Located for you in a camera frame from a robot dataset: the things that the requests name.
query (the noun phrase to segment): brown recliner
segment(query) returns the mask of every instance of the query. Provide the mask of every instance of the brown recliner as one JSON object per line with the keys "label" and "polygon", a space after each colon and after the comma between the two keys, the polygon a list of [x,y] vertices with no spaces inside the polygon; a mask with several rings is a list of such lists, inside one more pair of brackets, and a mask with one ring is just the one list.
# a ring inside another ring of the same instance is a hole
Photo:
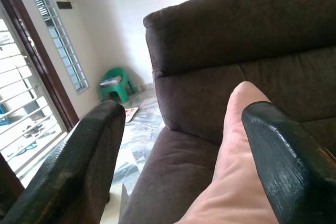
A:
{"label": "brown recliner", "polygon": [[335,155],[335,17],[336,0],[191,0],[147,16],[166,127],[120,224],[172,224],[185,214],[212,180],[227,101],[242,81]]}

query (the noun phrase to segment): stool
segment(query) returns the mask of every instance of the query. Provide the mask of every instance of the stool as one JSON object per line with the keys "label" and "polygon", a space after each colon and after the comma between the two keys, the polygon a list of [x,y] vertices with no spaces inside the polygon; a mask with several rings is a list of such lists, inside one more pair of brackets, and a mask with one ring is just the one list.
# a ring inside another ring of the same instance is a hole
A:
{"label": "stool", "polygon": [[122,103],[128,102],[129,98],[128,98],[128,94],[125,89],[126,85],[128,84],[130,86],[133,94],[135,94],[135,89],[134,89],[132,82],[128,78],[127,73],[122,68],[113,68],[109,70],[102,78],[102,81],[110,79],[110,78],[114,78],[116,76],[121,76],[122,80],[120,83],[116,85],[108,86],[108,87],[100,86],[101,94],[103,96],[103,101],[108,100],[109,93],[116,92]]}

